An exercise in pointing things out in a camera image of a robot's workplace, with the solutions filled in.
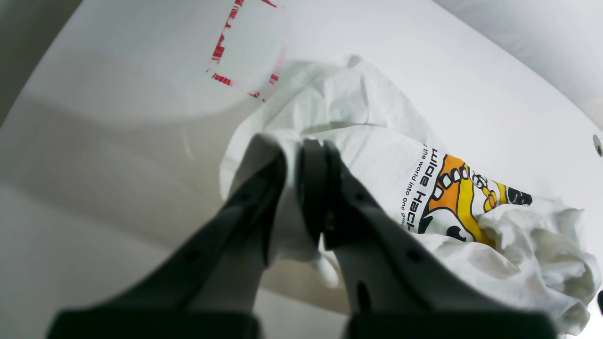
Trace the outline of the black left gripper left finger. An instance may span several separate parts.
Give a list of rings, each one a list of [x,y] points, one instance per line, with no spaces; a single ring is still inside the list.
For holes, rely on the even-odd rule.
[[[285,174],[278,155],[154,272],[97,306],[62,311],[47,337],[263,338],[253,305]]]

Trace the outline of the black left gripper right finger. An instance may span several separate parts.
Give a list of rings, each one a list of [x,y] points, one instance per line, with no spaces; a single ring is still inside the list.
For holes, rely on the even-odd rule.
[[[299,199],[313,241],[339,262],[352,316],[346,339],[555,339],[540,311],[470,287],[402,230],[344,165],[332,142],[303,141]]]

